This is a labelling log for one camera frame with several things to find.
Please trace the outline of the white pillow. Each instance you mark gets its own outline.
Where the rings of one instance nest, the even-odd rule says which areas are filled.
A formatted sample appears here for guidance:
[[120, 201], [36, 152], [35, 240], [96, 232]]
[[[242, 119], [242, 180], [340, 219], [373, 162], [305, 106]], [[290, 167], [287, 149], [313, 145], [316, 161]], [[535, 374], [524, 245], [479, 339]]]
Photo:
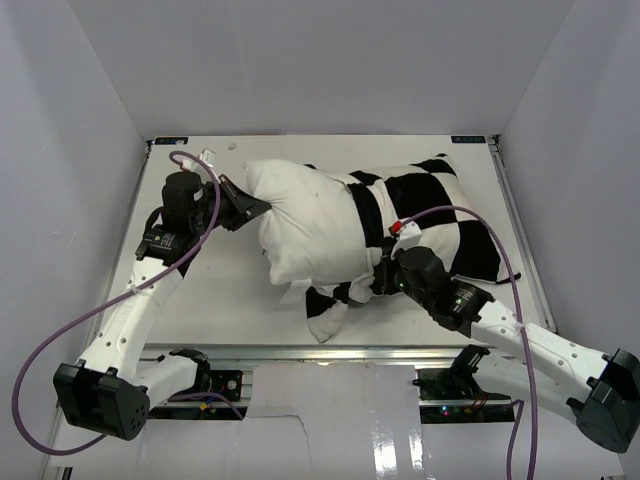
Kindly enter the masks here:
[[258, 240], [270, 262], [272, 284], [348, 283], [352, 301], [364, 304], [373, 297], [370, 252], [345, 183], [279, 159], [247, 162], [245, 178], [250, 195], [271, 205]]

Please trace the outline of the black white checkered pillowcase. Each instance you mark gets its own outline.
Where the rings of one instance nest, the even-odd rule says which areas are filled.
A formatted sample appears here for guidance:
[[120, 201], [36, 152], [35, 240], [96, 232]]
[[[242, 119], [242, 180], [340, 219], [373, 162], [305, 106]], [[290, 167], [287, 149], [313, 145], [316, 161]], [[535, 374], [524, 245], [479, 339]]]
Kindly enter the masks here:
[[[518, 280], [487, 226], [471, 215], [471, 204], [445, 154], [419, 163], [325, 174], [346, 184], [362, 224], [373, 269], [391, 254], [390, 227], [412, 220], [422, 230], [419, 246], [431, 249], [454, 276], [489, 284]], [[361, 304], [349, 298], [350, 285], [311, 286], [306, 293], [309, 329], [319, 342], [342, 327], [347, 309]]]

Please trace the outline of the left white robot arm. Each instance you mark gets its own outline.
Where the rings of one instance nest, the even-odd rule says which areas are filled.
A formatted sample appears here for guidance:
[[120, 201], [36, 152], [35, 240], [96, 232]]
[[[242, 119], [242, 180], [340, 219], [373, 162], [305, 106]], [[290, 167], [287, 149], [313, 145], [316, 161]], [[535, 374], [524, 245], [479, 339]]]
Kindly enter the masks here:
[[174, 395], [199, 399], [211, 387], [207, 356], [183, 348], [147, 368], [138, 363], [162, 308], [199, 253], [211, 229], [234, 232], [270, 210], [226, 176], [170, 174], [162, 204], [148, 217], [135, 251], [125, 300], [117, 303], [75, 364], [61, 364], [54, 389], [68, 424], [124, 440], [134, 439], [151, 410]]

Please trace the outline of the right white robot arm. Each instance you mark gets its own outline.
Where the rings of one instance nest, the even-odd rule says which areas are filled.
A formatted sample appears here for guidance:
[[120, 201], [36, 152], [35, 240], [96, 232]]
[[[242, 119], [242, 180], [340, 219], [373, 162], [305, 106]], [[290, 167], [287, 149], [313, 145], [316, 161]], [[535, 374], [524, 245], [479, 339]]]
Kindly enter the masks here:
[[528, 399], [596, 445], [629, 450], [639, 430], [639, 360], [632, 353], [608, 354], [523, 322], [488, 291], [453, 277], [426, 247], [384, 257], [374, 289], [406, 295], [439, 326], [471, 339], [440, 376], [459, 396]]

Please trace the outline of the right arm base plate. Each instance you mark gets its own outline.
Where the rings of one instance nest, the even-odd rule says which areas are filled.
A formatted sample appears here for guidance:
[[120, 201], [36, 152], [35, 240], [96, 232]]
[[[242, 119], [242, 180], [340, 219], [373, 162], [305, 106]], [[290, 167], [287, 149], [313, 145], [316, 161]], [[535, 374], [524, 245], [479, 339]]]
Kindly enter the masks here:
[[445, 386], [443, 368], [418, 369], [413, 381], [423, 425], [513, 423], [512, 399], [471, 387]]

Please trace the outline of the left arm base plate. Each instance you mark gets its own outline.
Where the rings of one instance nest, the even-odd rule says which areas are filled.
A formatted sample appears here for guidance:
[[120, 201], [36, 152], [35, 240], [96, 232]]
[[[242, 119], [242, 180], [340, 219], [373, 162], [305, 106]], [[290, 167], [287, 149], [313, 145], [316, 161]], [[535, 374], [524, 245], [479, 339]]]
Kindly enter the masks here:
[[242, 370], [212, 370], [204, 386], [179, 392], [154, 408], [156, 420], [240, 421], [246, 415]]

